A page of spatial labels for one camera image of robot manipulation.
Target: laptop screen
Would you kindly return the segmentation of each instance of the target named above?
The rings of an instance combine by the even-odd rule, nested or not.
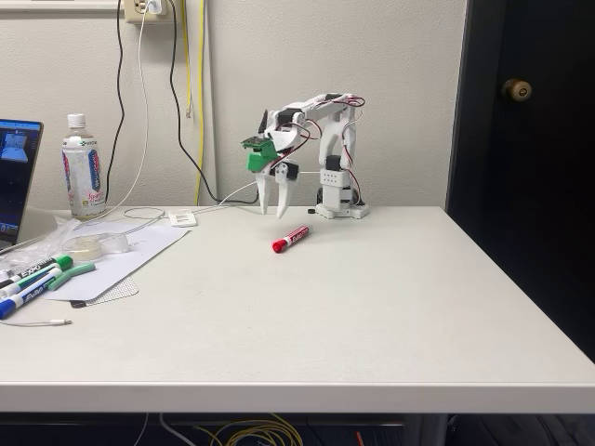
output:
[[[0,119],[0,249],[17,242],[42,127]]]

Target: robotic arm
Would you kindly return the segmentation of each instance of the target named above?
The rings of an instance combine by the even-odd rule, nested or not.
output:
[[[287,210],[299,174],[298,164],[289,156],[312,139],[311,126],[322,131],[318,159],[322,193],[319,192],[316,212],[327,218],[362,218],[369,213],[359,187],[357,197],[353,197],[351,182],[355,177],[350,170],[355,156],[355,109],[364,104],[362,98],[350,94],[329,94],[294,102],[280,111],[265,111],[258,135],[242,143],[245,149],[252,150],[247,169],[256,175],[262,214],[267,212],[273,179],[279,185],[277,218]],[[324,118],[325,126],[321,127],[318,122]],[[339,139],[341,154],[333,155]]]

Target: black door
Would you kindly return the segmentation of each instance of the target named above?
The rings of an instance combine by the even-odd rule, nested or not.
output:
[[[479,1],[447,209],[595,361],[595,2]]]

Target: table edge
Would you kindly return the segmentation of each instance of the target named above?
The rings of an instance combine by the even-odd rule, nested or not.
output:
[[[0,383],[0,412],[594,413],[595,383]]]

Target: plastic bottle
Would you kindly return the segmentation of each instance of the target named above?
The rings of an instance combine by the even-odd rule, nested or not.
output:
[[[89,219],[105,212],[97,140],[85,129],[83,114],[69,114],[70,133],[62,142],[66,189],[74,218]]]

